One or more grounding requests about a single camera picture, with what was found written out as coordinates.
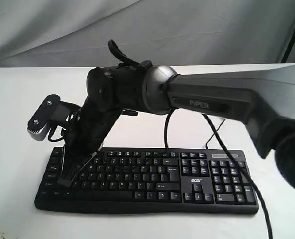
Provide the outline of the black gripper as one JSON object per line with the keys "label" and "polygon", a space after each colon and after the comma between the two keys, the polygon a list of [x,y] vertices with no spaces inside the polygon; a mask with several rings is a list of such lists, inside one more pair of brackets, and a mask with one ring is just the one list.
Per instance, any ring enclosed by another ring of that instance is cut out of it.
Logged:
{"label": "black gripper", "polygon": [[98,149],[119,118],[118,107],[101,111],[90,98],[75,113],[64,136],[62,169],[57,181],[64,187],[70,187],[78,173],[99,155]]}

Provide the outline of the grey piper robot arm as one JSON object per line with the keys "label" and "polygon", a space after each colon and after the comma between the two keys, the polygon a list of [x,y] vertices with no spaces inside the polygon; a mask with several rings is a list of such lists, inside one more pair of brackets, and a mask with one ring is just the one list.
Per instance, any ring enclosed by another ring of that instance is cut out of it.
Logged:
{"label": "grey piper robot arm", "polygon": [[295,189],[295,65],[181,75],[149,61],[122,63],[91,69],[86,88],[64,135],[73,154],[96,152],[124,109],[165,115],[183,108],[241,122],[261,158],[275,152],[280,174]]}

